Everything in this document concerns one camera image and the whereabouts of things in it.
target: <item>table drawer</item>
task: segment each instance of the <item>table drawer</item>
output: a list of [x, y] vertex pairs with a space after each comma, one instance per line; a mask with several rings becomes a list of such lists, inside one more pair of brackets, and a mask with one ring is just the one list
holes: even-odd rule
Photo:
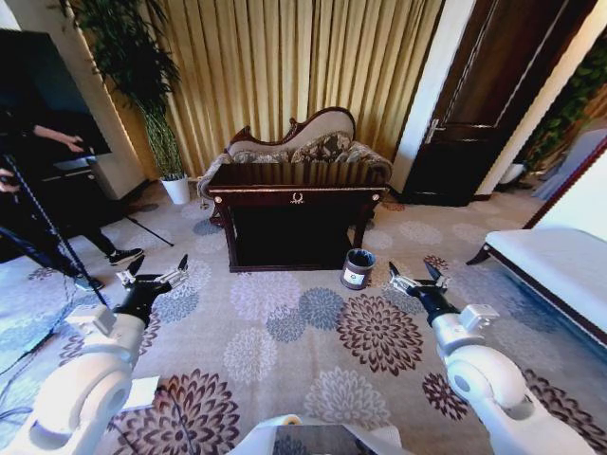
[[230, 206], [333, 205], [376, 203], [385, 190], [210, 191], [218, 204]]

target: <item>man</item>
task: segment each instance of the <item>man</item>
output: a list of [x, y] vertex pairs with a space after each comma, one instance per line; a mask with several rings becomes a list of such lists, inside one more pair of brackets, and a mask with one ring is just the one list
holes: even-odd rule
[[[61, 253], [58, 239], [50, 233], [40, 213], [21, 194], [21, 188], [14, 181], [13, 172], [7, 169], [9, 166], [6, 160], [2, 158], [2, 155], [7, 153], [17, 156], [19, 167], [21, 168], [21, 165], [25, 164], [23, 167], [28, 174], [27, 182], [34, 187], [34, 192], [36, 192], [35, 187], [38, 183], [35, 178], [36, 172], [27, 172], [31, 171], [31, 166], [28, 166], [28, 164], [32, 160], [36, 161], [35, 157], [27, 150], [27, 141], [30, 135], [63, 143], [75, 154], [83, 152], [83, 148], [79, 145], [83, 140], [79, 136], [65, 135], [34, 122], [29, 122], [24, 119], [24, 116], [17, 115], [10, 108], [0, 109], [0, 177], [3, 177], [0, 178], [0, 235], [8, 239], [19, 251], [28, 255], [42, 267], [54, 268], [73, 278], [74, 283], [81, 289], [86, 291], [93, 291], [94, 288], [100, 289], [103, 287], [102, 282], [93, 278], [89, 283], [80, 270]], [[117, 249], [101, 233], [99, 226], [90, 222], [90, 217], [82, 214], [80, 209], [71, 208], [68, 200], [56, 201], [55, 204], [49, 205], [53, 209], [63, 208], [63, 215], [71, 214], [74, 225], [78, 226], [80, 233], [105, 254], [111, 265], [133, 261], [143, 254], [143, 250], [140, 248]]]

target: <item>white flower pot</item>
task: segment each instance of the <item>white flower pot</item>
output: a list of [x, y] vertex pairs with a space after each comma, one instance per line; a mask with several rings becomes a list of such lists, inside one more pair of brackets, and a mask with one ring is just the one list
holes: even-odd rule
[[187, 204], [190, 202], [190, 189], [188, 188], [188, 176], [184, 176], [179, 180], [162, 180], [164, 189], [171, 196], [174, 204]]
[[510, 183], [512, 180], [517, 178], [524, 171], [524, 164], [511, 164], [510, 167], [504, 173], [504, 176], [500, 180], [500, 184], [504, 185]]

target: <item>gold curtain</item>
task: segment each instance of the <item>gold curtain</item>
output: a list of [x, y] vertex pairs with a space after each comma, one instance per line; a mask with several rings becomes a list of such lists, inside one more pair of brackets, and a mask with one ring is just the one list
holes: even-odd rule
[[161, 45], [181, 82], [169, 118], [189, 175], [250, 125], [283, 137], [339, 105], [357, 139], [393, 157], [441, 0], [164, 0]]

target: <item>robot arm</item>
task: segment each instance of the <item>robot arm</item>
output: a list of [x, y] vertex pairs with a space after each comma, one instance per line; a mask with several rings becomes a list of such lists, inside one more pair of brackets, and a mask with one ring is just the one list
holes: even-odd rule
[[518, 367], [485, 346], [481, 329], [499, 315], [486, 304], [468, 305], [461, 313], [445, 299], [448, 280], [426, 263], [432, 280], [403, 277], [390, 263], [391, 284], [420, 299], [447, 367], [451, 388], [473, 408], [498, 454], [593, 454], [583, 438], [553, 417], [527, 388]]
[[129, 396], [132, 370], [154, 300], [185, 282], [187, 256], [165, 275], [134, 275], [143, 257], [118, 275], [128, 294], [113, 311], [76, 308], [67, 321], [84, 336], [83, 354], [55, 370], [36, 397], [34, 411], [8, 454], [94, 452], [107, 425]]

